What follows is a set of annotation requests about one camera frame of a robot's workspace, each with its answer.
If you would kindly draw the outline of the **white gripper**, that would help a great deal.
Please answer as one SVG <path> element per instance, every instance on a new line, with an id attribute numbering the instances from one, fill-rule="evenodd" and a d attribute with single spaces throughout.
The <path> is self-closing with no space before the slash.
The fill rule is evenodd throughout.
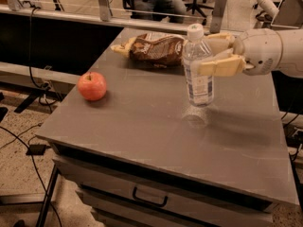
<path id="1" fill-rule="evenodd" d="M 249 76 L 266 75 L 274 71 L 282 55 L 280 36 L 271 29 L 250 29 L 235 36 L 224 32 L 205 36 L 212 53 L 217 55 L 233 46 L 226 59 L 202 61 L 197 72 L 203 76 L 232 77 L 241 73 Z"/>

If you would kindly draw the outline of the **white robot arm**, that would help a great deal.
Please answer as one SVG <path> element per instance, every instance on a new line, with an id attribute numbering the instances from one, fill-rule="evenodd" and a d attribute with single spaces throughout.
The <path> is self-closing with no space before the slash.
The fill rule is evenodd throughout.
<path id="1" fill-rule="evenodd" d="M 273 18 L 269 28 L 254 28 L 238 36 L 209 35 L 212 57 L 196 61 L 203 76 L 232 77 L 238 73 L 266 75 L 279 71 L 286 76 L 303 76 L 303 0 L 257 0 Z"/>

